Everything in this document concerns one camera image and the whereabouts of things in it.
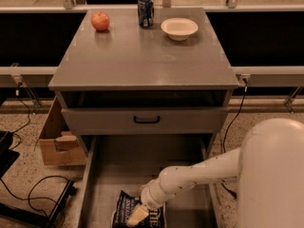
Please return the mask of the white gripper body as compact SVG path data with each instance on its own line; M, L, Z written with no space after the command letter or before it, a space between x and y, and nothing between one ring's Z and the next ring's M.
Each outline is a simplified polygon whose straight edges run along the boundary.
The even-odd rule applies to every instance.
M149 210L158 209L166 203L166 193L161 188L159 179L151 180L142 186L141 203Z

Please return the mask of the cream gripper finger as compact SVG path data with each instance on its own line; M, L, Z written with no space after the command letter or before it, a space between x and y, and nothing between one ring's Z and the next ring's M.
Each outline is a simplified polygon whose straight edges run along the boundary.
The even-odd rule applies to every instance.
M148 209L143 204L138 204L131 216L128 218L126 225L128 227L135 227L138 225L141 221L145 220L149 216Z

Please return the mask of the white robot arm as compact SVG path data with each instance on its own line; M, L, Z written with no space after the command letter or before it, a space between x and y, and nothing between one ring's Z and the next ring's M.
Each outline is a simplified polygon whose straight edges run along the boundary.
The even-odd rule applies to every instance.
M168 166L142 187L127 220L199 184L237 182L237 228L304 228L304 123L269 119L250 129L241 147L190 166Z

